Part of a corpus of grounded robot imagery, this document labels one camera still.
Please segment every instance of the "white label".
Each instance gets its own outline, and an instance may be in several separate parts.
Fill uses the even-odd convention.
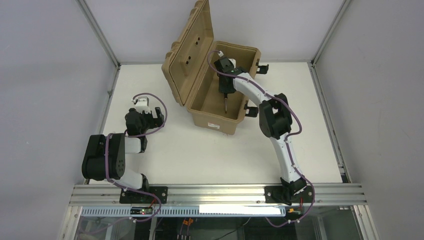
[[[285,216],[276,206],[238,206],[234,204],[200,204],[201,214],[248,214],[248,215],[279,215]]]
[[[217,125],[217,124],[213,124],[213,123],[210,123],[210,122],[208,122],[208,123],[207,123],[207,126],[208,126],[208,127],[211,127],[211,128],[220,129],[220,126],[219,126],[219,125]]]

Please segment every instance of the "tan plastic case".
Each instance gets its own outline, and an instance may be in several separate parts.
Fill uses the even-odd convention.
[[[238,67],[255,77],[261,52],[255,47],[214,41],[209,1],[199,0],[183,32],[166,54],[162,71],[176,102],[186,106],[196,126],[233,135],[237,124],[245,118],[248,98],[240,92],[229,94],[225,113],[224,95],[218,92],[219,78],[207,63],[212,50],[235,59]],[[211,62],[218,57],[214,53]]]

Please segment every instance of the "black cable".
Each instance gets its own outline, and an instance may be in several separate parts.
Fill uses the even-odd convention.
[[[236,229],[234,229],[233,231],[230,231],[229,233],[227,233],[227,234],[225,234],[225,235],[223,235],[223,236],[221,236],[221,237],[215,238],[214,240],[222,239],[222,238],[224,238],[224,237],[226,237],[226,236],[228,236],[228,235],[230,235],[230,234],[234,233],[235,231],[239,230],[240,228],[242,228],[242,227],[244,227],[246,224],[248,224],[248,222],[249,222],[250,220],[251,220],[251,217],[249,217],[249,219],[248,219],[245,223],[243,223],[242,225],[238,226],[238,227],[237,227]]]

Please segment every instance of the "case latch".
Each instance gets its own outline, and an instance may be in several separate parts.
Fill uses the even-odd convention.
[[[259,66],[259,62],[256,62],[256,66],[257,66],[256,74],[267,74],[268,68],[270,67],[269,64]]]
[[[256,118],[258,116],[259,108],[257,108],[256,106],[248,106],[248,103],[246,102],[246,104],[244,105],[244,109],[249,111],[248,113],[246,113],[246,117]]]

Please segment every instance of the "open case lid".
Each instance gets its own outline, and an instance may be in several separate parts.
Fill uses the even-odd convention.
[[[209,0],[199,0],[178,40],[166,54],[162,71],[177,103],[184,106],[214,41]]]

